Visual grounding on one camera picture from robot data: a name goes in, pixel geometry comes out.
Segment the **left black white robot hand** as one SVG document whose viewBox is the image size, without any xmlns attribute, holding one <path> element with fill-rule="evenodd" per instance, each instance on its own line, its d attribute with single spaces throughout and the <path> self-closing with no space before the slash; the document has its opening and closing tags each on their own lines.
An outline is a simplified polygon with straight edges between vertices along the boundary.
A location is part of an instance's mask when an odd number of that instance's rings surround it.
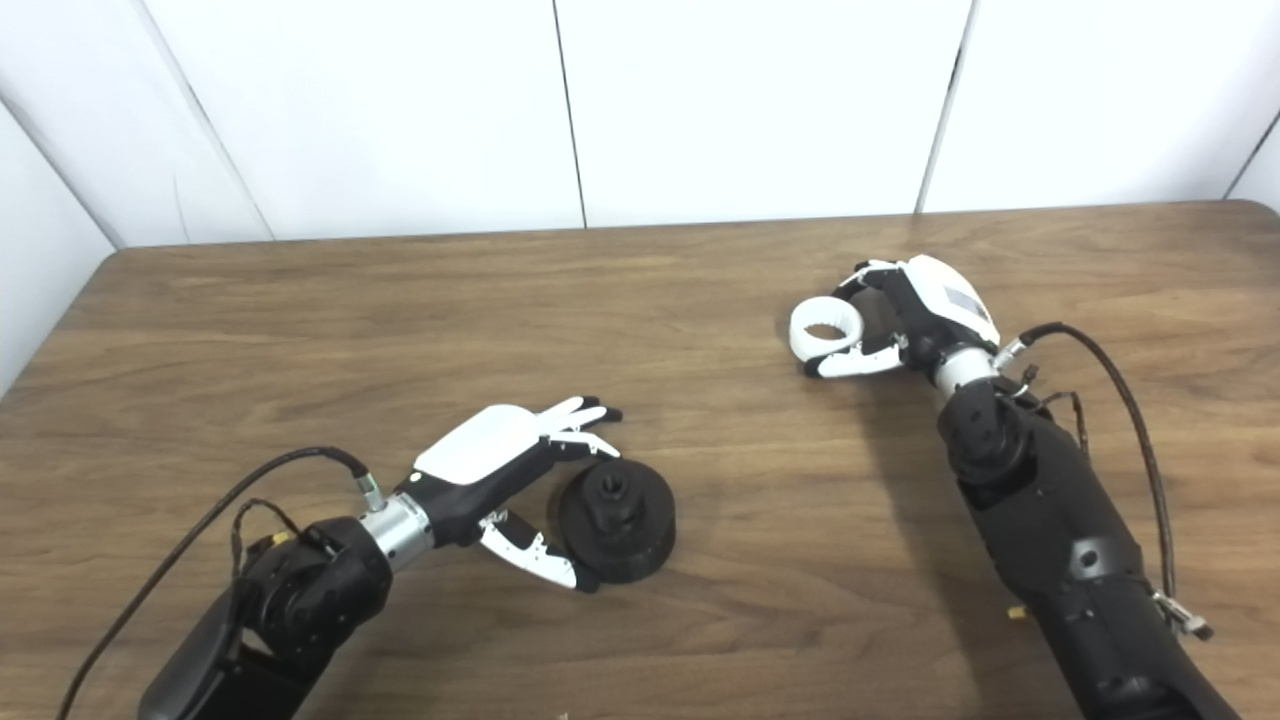
<svg viewBox="0 0 1280 720">
<path fill-rule="evenodd" d="M 593 594 L 598 575 L 508 502 L 559 462 L 620 459 L 591 428 L 622 418 L 595 396 L 571 396 L 540 413 L 513 404 L 488 406 L 422 451 L 396 497 L 420 518 L 431 550 L 480 544 L 545 582 Z"/>
</svg>

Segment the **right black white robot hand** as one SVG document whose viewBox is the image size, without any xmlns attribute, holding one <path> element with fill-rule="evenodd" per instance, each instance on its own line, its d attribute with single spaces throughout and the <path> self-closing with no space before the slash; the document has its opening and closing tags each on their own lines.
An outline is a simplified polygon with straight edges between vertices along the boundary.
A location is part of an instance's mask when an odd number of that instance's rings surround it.
<svg viewBox="0 0 1280 720">
<path fill-rule="evenodd" d="M 941 260 L 868 260 L 791 313 L 788 346 L 814 378 L 924 374 L 945 395 L 995 378 L 1000 333 L 969 281 Z"/>
</svg>

